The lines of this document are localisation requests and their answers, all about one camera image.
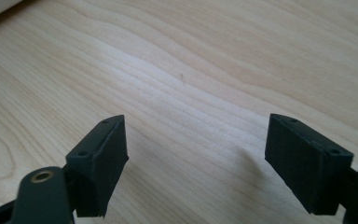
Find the wooden table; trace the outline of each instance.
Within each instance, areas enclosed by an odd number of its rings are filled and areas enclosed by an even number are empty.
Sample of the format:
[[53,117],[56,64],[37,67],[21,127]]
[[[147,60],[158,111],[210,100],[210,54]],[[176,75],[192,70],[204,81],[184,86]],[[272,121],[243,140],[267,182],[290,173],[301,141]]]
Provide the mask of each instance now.
[[26,1],[0,15],[0,205],[124,114],[130,160],[105,219],[341,223],[264,160],[269,114],[355,154],[358,1]]

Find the screw hole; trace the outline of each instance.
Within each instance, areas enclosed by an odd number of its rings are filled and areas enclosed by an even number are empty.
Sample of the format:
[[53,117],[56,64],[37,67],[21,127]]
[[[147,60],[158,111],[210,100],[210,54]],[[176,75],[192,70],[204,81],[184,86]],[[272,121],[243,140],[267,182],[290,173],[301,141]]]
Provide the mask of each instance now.
[[87,156],[89,153],[87,151],[81,151],[79,153],[77,153],[77,155],[79,156]]
[[31,178],[31,182],[33,183],[42,183],[47,181],[48,179],[52,178],[54,176],[54,173],[51,171],[42,171],[40,173],[37,173]]

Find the wood grain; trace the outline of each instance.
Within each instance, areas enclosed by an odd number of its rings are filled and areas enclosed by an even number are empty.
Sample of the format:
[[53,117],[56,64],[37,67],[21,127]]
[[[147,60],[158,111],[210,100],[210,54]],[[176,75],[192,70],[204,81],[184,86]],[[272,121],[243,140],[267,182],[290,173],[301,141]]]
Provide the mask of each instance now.
[[105,219],[340,223],[264,160],[270,113],[355,153],[358,1],[27,1],[0,15],[0,205],[126,116],[130,161]]

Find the light wooden surface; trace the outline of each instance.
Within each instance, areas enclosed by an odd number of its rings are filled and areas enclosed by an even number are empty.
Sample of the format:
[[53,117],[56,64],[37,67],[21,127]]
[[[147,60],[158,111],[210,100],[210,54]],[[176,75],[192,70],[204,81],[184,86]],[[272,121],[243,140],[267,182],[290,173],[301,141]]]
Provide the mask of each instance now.
[[107,216],[77,223],[340,223],[264,160],[270,113],[355,153],[358,1],[45,1],[0,15],[0,205],[126,116]]

